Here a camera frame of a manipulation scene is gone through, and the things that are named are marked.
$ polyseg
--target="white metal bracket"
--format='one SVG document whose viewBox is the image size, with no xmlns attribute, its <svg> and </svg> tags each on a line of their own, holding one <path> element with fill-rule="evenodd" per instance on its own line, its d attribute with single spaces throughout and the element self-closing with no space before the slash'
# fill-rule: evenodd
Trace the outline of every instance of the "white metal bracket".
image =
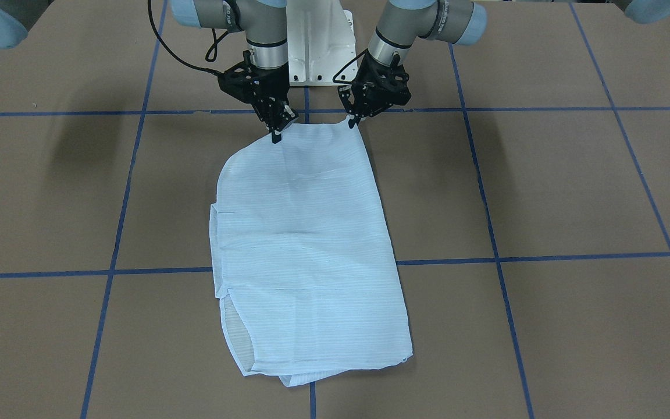
<svg viewBox="0 0 670 419">
<path fill-rule="evenodd" d="M 353 14 L 340 0 L 288 0 L 289 81 L 291 86 L 334 86 L 332 78 L 356 57 Z M 356 76 L 350 64 L 339 80 Z"/>
</svg>

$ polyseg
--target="white cloth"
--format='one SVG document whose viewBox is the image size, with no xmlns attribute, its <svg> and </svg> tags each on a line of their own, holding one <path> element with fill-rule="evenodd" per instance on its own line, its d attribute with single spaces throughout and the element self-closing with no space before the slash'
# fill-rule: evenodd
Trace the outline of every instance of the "white cloth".
<svg viewBox="0 0 670 419">
<path fill-rule="evenodd" d="M 372 167 L 348 122 L 292 125 L 224 165 L 213 281 L 242 374 L 288 386 L 412 356 Z"/>
</svg>

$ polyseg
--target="blue tape line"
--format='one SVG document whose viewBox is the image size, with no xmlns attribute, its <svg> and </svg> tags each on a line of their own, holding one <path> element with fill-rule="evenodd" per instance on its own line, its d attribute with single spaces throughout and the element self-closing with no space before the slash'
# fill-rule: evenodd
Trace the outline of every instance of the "blue tape line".
<svg viewBox="0 0 670 419">
<path fill-rule="evenodd" d="M 416 265 L 465 265 L 468 263 L 493 263 L 492 257 L 472 257 L 467 259 L 425 259 L 425 260 L 398 260 L 398 266 Z"/>
<path fill-rule="evenodd" d="M 110 274 L 109 270 L 103 271 L 48 271 L 48 272 L 3 272 L 0 279 L 8 278 L 55 278 L 56 276 L 103 276 Z"/>
<path fill-rule="evenodd" d="M 468 112 L 611 111 L 607 106 L 468 107 Z"/>
<path fill-rule="evenodd" d="M 105 328 L 105 316 L 107 315 L 107 304 L 110 300 L 110 290 L 112 289 L 113 275 L 107 276 L 105 283 L 105 294 L 103 295 L 103 303 L 100 308 L 100 321 L 98 322 L 98 332 L 95 337 L 95 347 L 92 348 L 92 358 L 90 361 L 90 373 L 87 374 L 87 386 L 84 390 L 84 401 L 82 402 L 82 412 L 80 419 L 86 419 L 87 409 L 90 407 L 90 397 L 92 394 L 92 384 L 95 381 L 95 370 L 98 366 L 98 355 L 100 354 L 100 344 L 102 342 L 102 334 Z"/>
<path fill-rule="evenodd" d="M 304 123 L 309 123 L 309 87 L 304 87 Z"/>
<path fill-rule="evenodd" d="M 193 272 L 213 272 L 211 266 L 195 268 L 143 268 L 143 269 L 115 269 L 116 275 L 144 275 L 144 274 L 189 274 Z"/>
<path fill-rule="evenodd" d="M 637 156 L 635 155 L 635 149 L 632 147 L 632 143 L 630 143 L 630 137 L 627 135 L 627 130 L 625 130 L 625 125 L 622 123 L 622 119 L 619 117 L 619 112 L 617 111 L 616 106 L 614 106 L 614 99 L 612 99 L 612 95 L 609 92 L 609 87 L 607 87 L 607 82 L 604 80 L 604 74 L 601 72 L 601 68 L 598 66 L 598 62 L 596 61 L 596 56 L 593 55 L 593 50 L 591 49 L 591 45 L 588 42 L 588 38 L 586 37 L 586 32 L 583 29 L 582 24 L 580 23 L 580 19 L 578 17 L 578 14 L 575 13 L 575 8 L 572 6 L 572 3 L 569 3 L 570 11 L 572 12 L 572 16 L 575 19 L 575 24 L 578 25 L 578 29 L 580 31 L 580 35 L 583 37 L 583 42 L 586 44 L 586 48 L 588 49 L 588 55 L 591 56 L 591 61 L 593 61 L 593 66 L 596 67 L 596 73 L 598 74 L 598 79 L 601 80 L 601 85 L 604 87 L 604 92 L 607 95 L 607 98 L 609 99 L 609 104 L 611 104 L 611 110 L 614 112 L 614 116 L 616 117 L 617 124 L 619 125 L 619 130 L 622 132 L 622 138 L 625 139 L 625 144 L 627 144 L 627 149 L 630 152 L 630 157 L 632 158 L 633 164 L 635 164 L 635 169 L 637 170 L 637 174 L 640 176 L 640 182 L 643 184 L 643 188 L 646 191 L 646 194 L 648 196 L 648 201 L 651 203 L 651 208 L 653 209 L 653 213 L 656 215 L 656 220 L 658 220 L 658 225 L 660 226 L 660 229 L 663 233 L 663 238 L 665 239 L 665 242 L 668 245 L 668 250 L 670 251 L 670 237 L 668 236 L 668 231 L 665 228 L 665 223 L 663 222 L 663 219 L 661 218 L 660 212 L 658 210 L 658 206 L 656 205 L 656 201 L 653 198 L 653 194 L 651 193 L 651 188 L 648 186 L 648 181 L 646 181 L 646 177 L 643 175 L 643 170 L 640 169 L 640 163 L 637 160 Z"/>
<path fill-rule="evenodd" d="M 615 106 L 617 111 L 670 111 L 670 106 Z"/>
<path fill-rule="evenodd" d="M 167 0 L 164 0 L 162 5 L 162 17 L 159 21 L 158 32 L 162 34 L 165 26 L 165 16 L 167 13 Z M 117 254 L 120 250 L 120 238 L 123 235 L 123 223 L 126 219 L 126 211 L 128 208 L 128 198 L 131 193 L 131 177 L 133 175 L 133 168 L 136 165 L 136 154 L 138 153 L 138 146 L 141 143 L 141 133 L 144 130 L 144 119 L 146 119 L 146 111 L 149 104 L 149 94 L 151 93 L 152 79 L 154 79 L 154 68 L 156 66 L 157 55 L 159 55 L 159 40 L 154 43 L 154 54 L 152 55 L 151 65 L 149 66 L 149 77 L 147 79 L 146 91 L 144 92 L 144 103 L 141 106 L 141 117 L 138 120 L 138 129 L 136 130 L 136 140 L 133 145 L 133 154 L 131 155 L 131 164 L 128 168 L 128 178 L 126 180 L 126 188 L 123 193 L 123 204 L 120 207 L 120 219 L 117 223 L 117 232 L 115 233 L 115 248 L 112 252 L 112 259 L 110 260 L 110 270 L 115 270 L 117 263 Z M 87 385 L 84 391 L 84 401 L 82 403 L 82 414 L 80 419 L 86 419 L 87 410 L 90 408 L 90 397 L 92 392 L 92 385 L 95 382 L 95 370 L 97 369 L 98 356 L 100 354 L 100 344 L 102 342 L 102 334 L 105 327 L 105 318 L 107 315 L 108 303 L 110 301 L 110 291 L 112 289 L 112 279 L 114 274 L 109 274 L 105 283 L 105 294 L 103 297 L 102 310 L 100 312 L 100 321 L 98 323 L 98 332 L 95 337 L 95 347 L 92 350 L 92 360 L 90 363 L 90 373 L 87 376 Z"/>
<path fill-rule="evenodd" d="M 670 257 L 670 252 L 641 252 L 630 254 L 570 254 L 570 255 L 522 255 L 521 257 L 499 257 L 500 262 L 555 262 L 561 260 L 607 260 L 637 259 L 648 257 Z M 473 263 L 495 263 L 494 257 L 469 257 L 461 259 L 424 259 L 397 260 L 398 266 L 420 265 L 467 265 Z M 104 269 L 97 271 L 40 271 L 40 272 L 0 272 L 0 279 L 7 278 L 55 278 L 56 276 L 102 276 L 139 275 L 139 274 L 183 274 L 192 272 L 213 272 L 212 266 L 194 266 L 183 268 L 128 268 Z"/>
<path fill-rule="evenodd" d="M 141 111 L 55 111 L 55 112 L 0 112 L 0 116 L 103 116 L 140 115 Z"/>
<path fill-rule="evenodd" d="M 643 257 L 670 257 L 670 252 L 642 252 L 633 254 L 579 254 L 579 255 L 525 255 L 501 257 L 501 262 L 555 262 L 558 260 L 636 259 Z"/>
<path fill-rule="evenodd" d="M 309 419 L 317 418 L 317 393 L 314 381 L 309 383 Z"/>
<path fill-rule="evenodd" d="M 611 111 L 610 106 L 520 106 L 520 107 L 468 107 L 468 112 L 547 112 L 547 111 Z M 670 111 L 670 106 L 622 106 L 617 111 Z M 303 112 L 312 113 L 345 113 L 343 109 L 303 109 Z M 385 112 L 462 112 L 458 107 L 413 107 L 390 108 Z M 146 111 L 146 115 L 192 115 L 194 113 L 210 114 L 244 114 L 255 113 L 253 109 L 157 109 Z M 0 112 L 2 116 L 104 116 L 104 115 L 140 115 L 141 111 L 53 111 L 53 112 Z"/>
<path fill-rule="evenodd" d="M 503 266 L 500 262 L 498 254 L 498 246 L 495 241 L 495 233 L 493 231 L 493 222 L 490 217 L 490 207 L 487 205 L 486 193 L 484 193 L 484 184 L 482 183 L 482 173 L 479 167 L 479 160 L 477 159 L 477 151 L 474 145 L 474 138 L 472 136 L 472 127 L 470 125 L 470 116 L 467 112 L 467 104 L 465 102 L 465 95 L 462 90 L 462 80 L 459 77 L 459 69 L 457 66 L 457 59 L 454 56 L 454 49 L 452 45 L 449 47 L 449 54 L 451 56 L 451 63 L 454 66 L 454 77 L 457 79 L 457 92 L 459 93 L 459 102 L 462 104 L 462 116 L 465 120 L 465 128 L 467 129 L 467 138 L 470 143 L 470 151 L 472 153 L 472 162 L 475 166 L 477 174 L 477 186 L 479 188 L 480 198 L 482 198 L 482 205 L 484 206 L 484 216 L 487 220 L 487 232 L 490 235 L 490 243 L 493 247 L 493 257 L 495 260 L 495 269 L 498 273 L 498 281 L 500 282 L 500 290 L 503 296 L 503 303 L 505 304 L 505 316 L 508 318 L 508 329 L 511 332 L 511 340 L 514 345 L 514 353 L 516 353 L 516 366 L 518 366 L 519 377 L 521 378 L 521 387 L 523 388 L 524 399 L 526 400 L 526 411 L 529 414 L 529 419 L 534 419 L 534 408 L 532 407 L 532 396 L 529 393 L 529 385 L 526 382 L 526 371 L 523 366 L 523 359 L 521 358 L 521 348 L 519 347 L 518 337 L 516 336 L 516 326 L 514 324 L 514 315 L 511 311 L 511 301 L 508 299 L 508 290 L 505 288 L 505 278 L 503 275 Z"/>
</svg>

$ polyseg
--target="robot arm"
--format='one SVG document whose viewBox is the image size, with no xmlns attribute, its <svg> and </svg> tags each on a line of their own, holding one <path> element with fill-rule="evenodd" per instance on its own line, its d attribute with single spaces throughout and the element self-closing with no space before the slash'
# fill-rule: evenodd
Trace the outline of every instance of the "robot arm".
<svg viewBox="0 0 670 419">
<path fill-rule="evenodd" d="M 244 31 L 244 60 L 218 74 L 219 87 L 251 104 L 274 143 L 298 114 L 288 101 L 289 66 L 286 0 L 170 0 L 175 19 L 185 26 Z"/>
<path fill-rule="evenodd" d="M 24 40 L 53 1 L 0 0 L 0 48 L 13 48 Z M 612 2 L 638 23 L 670 15 L 670 0 Z M 251 104 L 273 142 L 280 141 L 281 131 L 298 117 L 288 101 L 287 0 L 170 0 L 170 4 L 176 20 L 185 26 L 245 32 L 248 50 L 231 69 L 218 72 L 185 64 L 216 75 L 221 90 Z M 356 77 L 351 82 L 333 78 L 343 84 L 338 95 L 352 117 L 351 127 L 394 104 L 407 104 L 409 75 L 404 61 L 415 38 L 471 45 L 481 37 L 486 22 L 484 8 L 470 0 L 389 0 L 369 48 L 359 55 L 364 59 Z"/>
<path fill-rule="evenodd" d="M 468 0 L 389 0 L 369 48 L 361 53 L 364 59 L 356 78 L 338 88 L 351 128 L 410 100 L 409 75 L 402 63 L 415 38 L 472 45 L 486 24 L 484 7 Z"/>
</svg>

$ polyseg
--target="black cable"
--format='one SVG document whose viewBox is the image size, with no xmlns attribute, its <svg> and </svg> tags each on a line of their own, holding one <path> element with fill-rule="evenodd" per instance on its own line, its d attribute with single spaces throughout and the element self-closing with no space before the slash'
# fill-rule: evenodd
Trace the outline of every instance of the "black cable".
<svg viewBox="0 0 670 419">
<path fill-rule="evenodd" d="M 353 59 L 351 59 L 350 61 L 348 61 L 348 63 L 346 63 L 345 66 L 343 66 L 343 68 L 340 69 L 340 71 L 338 71 L 337 73 L 335 73 L 335 75 L 333 75 L 333 83 L 338 83 L 338 84 L 351 84 L 351 82 L 352 82 L 353 80 L 351 80 L 351 81 L 336 80 L 336 79 L 337 79 L 337 76 L 339 76 L 340 73 L 342 73 L 343 71 L 345 71 L 345 69 L 348 68 L 348 66 L 350 66 L 350 64 L 354 63 L 354 62 L 356 61 L 356 59 L 361 58 L 361 57 L 362 57 L 368 50 L 369 50 L 369 48 L 367 48 L 367 49 L 361 51 L 361 53 L 359 53 L 359 55 L 354 56 Z"/>
<path fill-rule="evenodd" d="M 204 68 L 204 67 L 194 66 L 193 64 L 190 64 L 190 63 L 184 61 L 183 59 L 179 58 L 179 56 L 177 56 L 170 49 L 170 47 L 167 46 L 167 44 L 165 43 L 165 40 L 162 39 L 162 36 L 159 35 L 159 31 L 157 31 L 157 29 L 156 29 L 156 24 L 154 23 L 154 13 L 152 13 L 152 10 L 151 10 L 151 0 L 147 0 L 147 11 L 149 12 L 149 23 L 151 23 L 151 29 L 152 29 L 152 31 L 154 31 L 154 36 L 156 37 L 157 40 L 159 40 L 159 43 L 162 44 L 163 47 L 165 47 L 165 50 L 167 50 L 167 52 L 170 53 L 172 58 L 177 59 L 179 61 L 179 63 L 183 64 L 184 66 L 190 67 L 194 70 L 198 70 L 199 72 L 210 73 L 210 74 L 215 75 L 216 77 L 219 77 L 220 75 L 223 74 L 223 72 L 220 72 L 220 71 L 215 70 L 215 69 L 207 69 L 207 68 Z"/>
<path fill-rule="evenodd" d="M 231 11 L 234 15 L 234 26 L 237 27 L 237 31 L 244 31 L 242 27 L 240 26 L 240 7 L 237 6 L 237 0 L 226 0 L 227 5 L 231 7 Z"/>
<path fill-rule="evenodd" d="M 224 33 L 221 34 L 221 36 L 218 38 L 216 38 L 216 29 L 212 29 L 211 33 L 213 34 L 213 43 L 205 53 L 205 60 L 208 61 L 208 63 L 213 63 L 213 61 L 216 61 L 216 53 L 218 53 L 219 44 L 221 43 L 221 40 L 226 38 L 226 35 L 229 35 L 229 31 L 224 31 Z"/>
</svg>

